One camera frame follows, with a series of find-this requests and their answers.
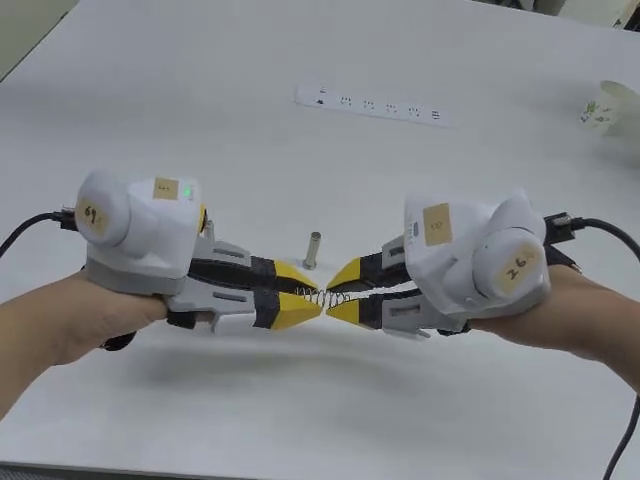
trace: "metal spring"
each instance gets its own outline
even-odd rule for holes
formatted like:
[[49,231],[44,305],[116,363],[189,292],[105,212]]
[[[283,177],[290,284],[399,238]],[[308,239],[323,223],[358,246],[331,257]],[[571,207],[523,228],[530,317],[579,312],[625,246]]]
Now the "metal spring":
[[333,308],[341,303],[351,300],[348,293],[328,292],[326,290],[314,290],[313,288],[296,288],[296,295],[306,298],[311,303],[320,307]]

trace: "electrical outlet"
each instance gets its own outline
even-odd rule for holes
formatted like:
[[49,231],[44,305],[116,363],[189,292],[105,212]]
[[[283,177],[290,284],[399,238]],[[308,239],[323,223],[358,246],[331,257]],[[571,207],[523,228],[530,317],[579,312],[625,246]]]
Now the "electrical outlet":
[[378,99],[374,95],[349,94],[313,83],[298,86],[295,101],[301,105],[350,112],[369,117],[404,120],[414,123],[448,126],[441,110],[417,103]]

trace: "white table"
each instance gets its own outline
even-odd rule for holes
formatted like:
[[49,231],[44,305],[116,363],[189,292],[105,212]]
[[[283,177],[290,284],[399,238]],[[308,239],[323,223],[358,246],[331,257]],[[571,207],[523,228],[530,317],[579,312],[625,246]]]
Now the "white table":
[[[640,36],[452,0],[85,0],[0,84],[2,237],[83,177],[193,174],[220,238],[300,258],[325,284],[399,234],[405,194],[603,217],[640,238],[637,156],[577,117],[640,80]],[[433,103],[450,129],[292,102],[303,78]],[[637,296],[614,240],[567,245]],[[0,262],[0,295],[77,269],[53,225]],[[411,342],[323,317],[278,334],[157,324],[119,354],[51,369],[0,424],[0,461],[269,479],[600,478],[631,408],[604,367],[490,335]],[[638,443],[618,479],[640,473]]]

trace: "white cup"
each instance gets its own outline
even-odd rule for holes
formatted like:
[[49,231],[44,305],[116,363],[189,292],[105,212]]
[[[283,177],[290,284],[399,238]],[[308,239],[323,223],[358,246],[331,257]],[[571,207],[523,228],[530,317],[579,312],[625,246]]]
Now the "white cup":
[[605,80],[600,82],[600,90],[587,104],[580,120],[586,128],[604,135],[639,100],[640,96],[629,87]]

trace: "white motor housing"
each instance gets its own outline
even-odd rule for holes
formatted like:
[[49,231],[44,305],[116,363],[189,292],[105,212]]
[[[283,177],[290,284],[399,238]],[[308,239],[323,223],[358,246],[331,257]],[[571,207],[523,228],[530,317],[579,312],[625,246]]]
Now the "white motor housing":
[[544,219],[524,192],[497,207],[443,198],[405,203],[405,262],[433,306],[454,318],[521,313],[550,290]]
[[[96,171],[80,188],[75,218],[87,240],[87,262],[105,267],[100,271],[112,278],[120,275],[117,290],[142,292],[145,288],[132,282],[156,277],[164,282],[156,285],[167,285],[164,279],[187,275],[204,206],[194,179],[156,177],[124,185]],[[149,293],[176,293],[173,287],[168,290]]]

